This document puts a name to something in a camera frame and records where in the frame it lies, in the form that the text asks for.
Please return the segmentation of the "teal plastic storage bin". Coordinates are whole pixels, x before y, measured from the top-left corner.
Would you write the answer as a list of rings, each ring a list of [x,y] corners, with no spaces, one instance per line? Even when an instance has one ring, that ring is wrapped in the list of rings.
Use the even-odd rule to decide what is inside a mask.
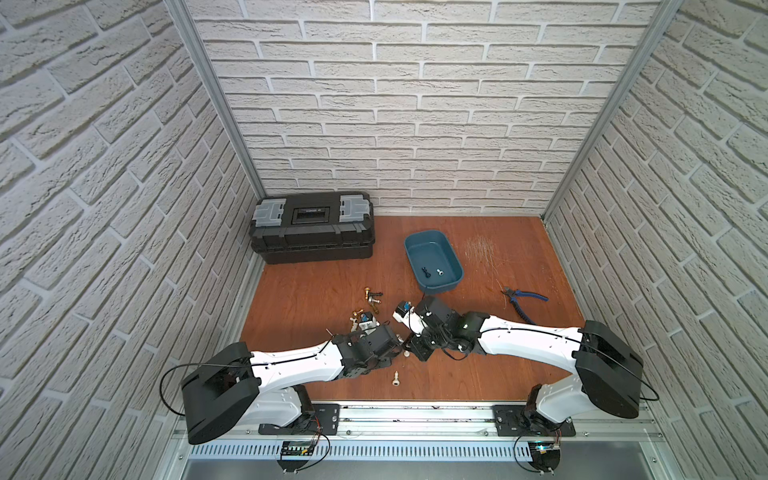
[[[404,247],[419,289],[425,295],[454,290],[463,280],[464,269],[443,232],[427,230],[411,234],[404,240]],[[422,267],[430,271],[430,278],[425,277]],[[438,275],[436,269],[443,270],[444,275]]]

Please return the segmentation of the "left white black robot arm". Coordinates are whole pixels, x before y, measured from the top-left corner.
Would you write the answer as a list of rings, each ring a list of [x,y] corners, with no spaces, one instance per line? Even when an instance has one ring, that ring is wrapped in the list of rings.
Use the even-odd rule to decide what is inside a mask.
[[[353,379],[388,368],[404,351],[388,325],[357,330],[316,346],[282,352],[228,345],[181,383],[191,445],[215,440],[238,424],[289,427],[311,414],[304,386]]]

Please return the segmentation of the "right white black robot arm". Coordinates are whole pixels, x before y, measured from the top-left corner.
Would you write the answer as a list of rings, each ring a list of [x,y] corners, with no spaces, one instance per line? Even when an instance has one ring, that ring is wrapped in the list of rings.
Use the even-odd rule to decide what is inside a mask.
[[[406,346],[425,362],[435,350],[508,355],[548,364],[569,375],[532,388],[519,422],[549,434],[575,415],[600,410],[613,417],[639,415],[643,361],[607,325],[554,328],[512,322],[484,312],[460,314],[433,296],[403,301],[393,318],[408,327]]]

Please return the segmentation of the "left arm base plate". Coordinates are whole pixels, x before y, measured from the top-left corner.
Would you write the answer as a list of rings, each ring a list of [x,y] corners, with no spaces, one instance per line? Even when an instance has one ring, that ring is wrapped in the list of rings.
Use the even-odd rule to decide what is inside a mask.
[[[313,403],[308,412],[303,412],[287,426],[261,424],[260,435],[310,435],[322,433],[334,436],[338,431],[340,405],[337,403]]]

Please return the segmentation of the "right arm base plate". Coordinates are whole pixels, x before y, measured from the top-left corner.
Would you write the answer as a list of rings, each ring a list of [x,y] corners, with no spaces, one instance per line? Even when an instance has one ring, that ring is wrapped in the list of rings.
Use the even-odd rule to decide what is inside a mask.
[[[563,437],[576,436],[570,420],[556,424],[538,413],[528,412],[522,404],[497,404],[491,410],[499,437],[554,437],[556,434]]]

